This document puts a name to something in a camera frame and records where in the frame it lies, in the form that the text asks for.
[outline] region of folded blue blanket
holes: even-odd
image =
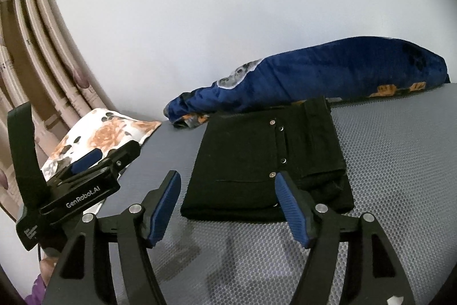
[[[211,87],[184,92],[164,114],[189,127],[208,113],[243,112],[313,97],[393,96],[448,81],[444,59],[401,39],[361,36],[248,62]]]

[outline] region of bed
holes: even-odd
[[[385,229],[418,305],[428,304],[457,262],[457,84],[407,97],[333,104],[359,216]],[[205,125],[165,122],[143,145],[98,216],[141,202],[168,170],[182,190],[164,239],[149,257],[168,305],[289,304],[308,251],[286,223],[191,221],[179,212]],[[329,304],[338,304],[347,245],[340,243]],[[110,247],[119,304],[128,304],[117,247]]]

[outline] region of curtain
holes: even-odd
[[[7,113],[31,102],[42,165],[81,117],[106,105],[71,52],[50,0],[0,0],[0,70],[0,205],[15,218],[21,196],[9,149]]]

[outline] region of folded black garment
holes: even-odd
[[[274,186],[282,170],[316,203],[341,213],[353,209],[346,162],[324,97],[212,116],[181,214],[195,220],[285,221]]]

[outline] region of blue rubber pad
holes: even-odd
[[[95,148],[71,165],[72,174],[77,175],[85,170],[88,170],[95,163],[101,160],[102,157],[103,152],[99,148]]]
[[[181,176],[176,172],[151,216],[151,233],[149,234],[148,241],[152,247],[164,237],[180,192]]]
[[[275,191],[293,238],[304,248],[309,248],[310,239],[307,234],[305,215],[298,206],[286,180],[280,173],[275,178]]]

